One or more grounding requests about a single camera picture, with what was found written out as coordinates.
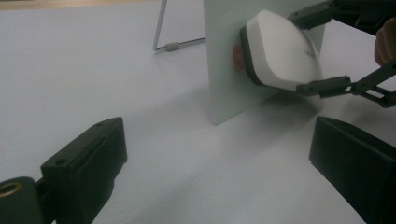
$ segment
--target white board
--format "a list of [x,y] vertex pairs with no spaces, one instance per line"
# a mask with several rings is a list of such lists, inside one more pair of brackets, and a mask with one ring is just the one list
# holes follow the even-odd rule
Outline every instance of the white board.
[[[263,9],[282,16],[320,0],[204,0],[211,117],[216,124],[245,111],[278,91],[254,85],[245,71],[233,65],[233,47],[240,46],[239,31]],[[309,32],[320,50],[324,26]]]

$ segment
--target white plastic casing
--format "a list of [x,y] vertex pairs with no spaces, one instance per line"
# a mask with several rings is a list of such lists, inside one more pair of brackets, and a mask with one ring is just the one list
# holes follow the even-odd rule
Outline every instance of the white plastic casing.
[[262,84],[296,91],[297,85],[322,79],[315,45],[286,18],[261,11],[247,23],[247,39]]

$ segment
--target white router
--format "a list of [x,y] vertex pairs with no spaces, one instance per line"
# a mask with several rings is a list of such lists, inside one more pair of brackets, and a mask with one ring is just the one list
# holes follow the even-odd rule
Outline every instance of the white router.
[[288,19],[263,10],[241,30],[247,73],[254,83],[287,91],[315,80],[322,70],[306,31]]

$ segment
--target metal rod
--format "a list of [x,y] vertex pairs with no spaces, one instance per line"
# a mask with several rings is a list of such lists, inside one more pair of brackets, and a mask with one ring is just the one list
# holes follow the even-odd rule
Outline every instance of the metal rod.
[[174,51],[174,50],[178,50],[178,49],[191,47],[194,45],[203,44],[206,42],[206,38],[199,38],[199,39],[189,40],[189,41],[185,41],[185,42],[181,42],[181,43],[177,43],[177,42],[169,43],[163,47],[158,47],[158,41],[160,39],[161,28],[163,27],[163,17],[165,15],[166,4],[167,4],[167,0],[162,0],[160,15],[159,15],[158,22],[157,22],[157,30],[155,31],[155,36],[154,36],[154,45],[153,45],[154,51]]

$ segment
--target screw hole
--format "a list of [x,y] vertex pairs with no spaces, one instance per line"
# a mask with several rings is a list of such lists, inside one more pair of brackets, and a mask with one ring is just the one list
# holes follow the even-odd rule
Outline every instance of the screw hole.
[[11,195],[22,187],[22,183],[20,182],[14,182],[14,183],[9,183],[4,186],[0,186],[0,198],[6,197],[8,195]]
[[65,163],[67,163],[67,159],[61,159],[61,160],[56,161],[55,165],[63,165]]

